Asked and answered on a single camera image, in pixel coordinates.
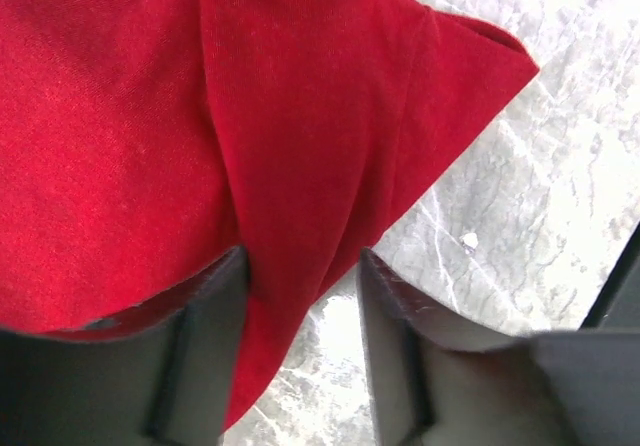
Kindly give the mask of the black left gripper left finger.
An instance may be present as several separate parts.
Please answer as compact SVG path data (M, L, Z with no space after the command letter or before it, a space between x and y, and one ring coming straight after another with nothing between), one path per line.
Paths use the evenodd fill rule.
M5 445L215 445L246 316L234 247L189 280L82 330L1 333Z

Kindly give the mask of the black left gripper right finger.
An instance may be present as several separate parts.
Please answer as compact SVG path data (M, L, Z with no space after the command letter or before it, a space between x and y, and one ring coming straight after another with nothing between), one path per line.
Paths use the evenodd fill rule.
M358 292L381 445L635 445L639 332L511 336L411 285L371 250Z

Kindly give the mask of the dark red t shirt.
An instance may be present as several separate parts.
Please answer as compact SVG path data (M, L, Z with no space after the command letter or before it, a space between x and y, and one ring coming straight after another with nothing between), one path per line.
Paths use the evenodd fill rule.
M537 71L416 0L1 0L1 322L82 327L242 244L233 425Z

